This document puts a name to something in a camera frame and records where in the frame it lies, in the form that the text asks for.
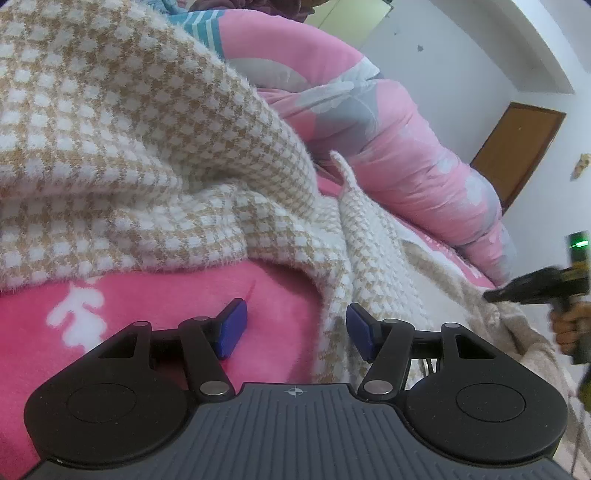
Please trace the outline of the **person's right hand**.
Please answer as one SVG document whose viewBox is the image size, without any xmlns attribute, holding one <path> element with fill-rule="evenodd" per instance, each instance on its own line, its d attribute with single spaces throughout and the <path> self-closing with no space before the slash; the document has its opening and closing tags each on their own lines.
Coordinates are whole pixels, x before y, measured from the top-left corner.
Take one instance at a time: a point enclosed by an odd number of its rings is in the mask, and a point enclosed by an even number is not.
<svg viewBox="0 0 591 480">
<path fill-rule="evenodd" d="M 579 338 L 590 332 L 591 304 L 578 302 L 567 312 L 553 309 L 550 313 L 555 342 L 562 354 L 571 355 Z"/>
</svg>

